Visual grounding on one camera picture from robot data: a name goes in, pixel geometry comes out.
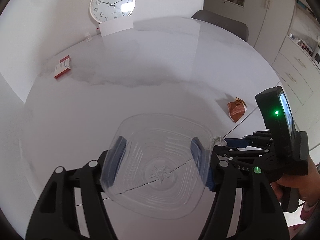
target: clear plastic cup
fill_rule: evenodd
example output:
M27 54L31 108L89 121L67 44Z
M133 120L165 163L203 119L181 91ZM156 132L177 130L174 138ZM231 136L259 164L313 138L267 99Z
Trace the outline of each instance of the clear plastic cup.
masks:
M167 114L124 120L112 141L101 186L137 213L177 219L197 206L207 178L213 135L205 126Z

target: crumpled orange wrapper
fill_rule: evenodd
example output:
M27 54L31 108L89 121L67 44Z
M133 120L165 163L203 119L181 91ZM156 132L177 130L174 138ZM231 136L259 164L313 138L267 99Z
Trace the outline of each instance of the crumpled orange wrapper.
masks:
M229 108L230 118L234 122L238 122L239 119L244 115L245 111L247 110L247 105L240 98L236 98L234 102L230 102L227 105Z

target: gray chair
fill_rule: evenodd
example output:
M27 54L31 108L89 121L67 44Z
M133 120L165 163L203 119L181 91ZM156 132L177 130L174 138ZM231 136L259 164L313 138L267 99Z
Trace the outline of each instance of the gray chair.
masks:
M248 41L249 29L247 25L242 22L229 19L207 10L197 11L191 18L217 25L243 39L245 42Z

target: red and white box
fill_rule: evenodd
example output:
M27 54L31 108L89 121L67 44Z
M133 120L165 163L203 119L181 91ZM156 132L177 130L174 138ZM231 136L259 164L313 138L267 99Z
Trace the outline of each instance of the red and white box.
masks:
M60 60L60 63L58 65L56 65L56 69L54 71L54 78L57 79L58 77L60 77L64 73L71 70L70 61L71 61L71 58L69 55L66 56L65 58L63 58L62 60Z

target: clock face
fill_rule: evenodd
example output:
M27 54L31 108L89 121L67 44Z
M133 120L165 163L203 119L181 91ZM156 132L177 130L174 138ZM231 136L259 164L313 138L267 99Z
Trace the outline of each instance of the clock face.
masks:
M91 0L90 13L99 23L128 16L132 13L135 0Z

